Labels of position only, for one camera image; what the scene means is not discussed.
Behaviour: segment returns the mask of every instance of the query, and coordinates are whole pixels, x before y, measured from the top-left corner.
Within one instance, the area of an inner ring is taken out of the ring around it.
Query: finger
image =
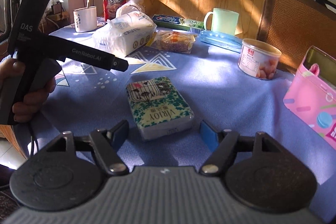
[[[26,105],[23,102],[15,103],[12,107],[12,111],[15,115],[32,115],[38,112],[41,105]]]
[[[33,115],[14,115],[14,121],[16,122],[29,122],[33,118]]]
[[[44,89],[31,92],[25,95],[23,102],[26,105],[42,105],[48,98],[49,92]]]
[[[22,75],[25,71],[25,64],[14,58],[8,58],[0,64],[0,80],[8,77]]]
[[[55,77],[53,77],[45,85],[45,90],[49,93],[52,93],[55,90],[55,87],[56,87],[56,80]]]

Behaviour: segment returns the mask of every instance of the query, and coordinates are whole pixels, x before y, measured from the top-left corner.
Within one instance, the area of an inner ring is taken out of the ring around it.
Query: floor
[[[0,164],[12,169],[19,168],[26,159],[6,139],[0,138]]]

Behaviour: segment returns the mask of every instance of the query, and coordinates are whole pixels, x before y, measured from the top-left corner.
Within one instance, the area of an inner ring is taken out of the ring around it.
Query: table
[[[92,32],[62,28],[52,35],[93,45]],[[202,119],[218,130],[229,128],[245,136],[265,131],[314,172],[319,187],[310,209],[325,222],[332,220],[336,212],[336,151],[284,106],[282,100],[293,75],[279,71],[272,81],[252,78],[238,68],[239,54],[199,41],[190,55],[142,47],[133,57],[151,60],[166,70],[134,73],[144,65],[137,64],[118,72],[72,60],[62,63],[64,76],[57,76],[54,93],[32,122],[39,146],[62,131],[86,135],[95,128],[112,128],[126,119],[130,124],[129,138],[118,155],[130,169],[134,165],[193,165],[198,169],[210,155],[198,134]],[[159,76],[169,77],[189,103],[195,113],[194,126],[187,132],[142,142],[125,87]],[[26,125],[17,125],[14,131],[21,147],[30,146]],[[78,156],[89,159],[86,154]]]

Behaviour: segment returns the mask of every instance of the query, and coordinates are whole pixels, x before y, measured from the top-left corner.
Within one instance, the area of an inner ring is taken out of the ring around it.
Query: macaron graphic
[[[320,112],[317,116],[317,124],[321,128],[328,128],[332,125],[333,118],[328,112]]]

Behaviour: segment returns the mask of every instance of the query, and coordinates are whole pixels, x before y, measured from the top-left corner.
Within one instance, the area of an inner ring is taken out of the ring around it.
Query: toothpaste box
[[[204,23],[202,21],[187,19],[183,17],[154,15],[152,20],[158,27],[184,30],[194,33],[200,33],[204,28]]]

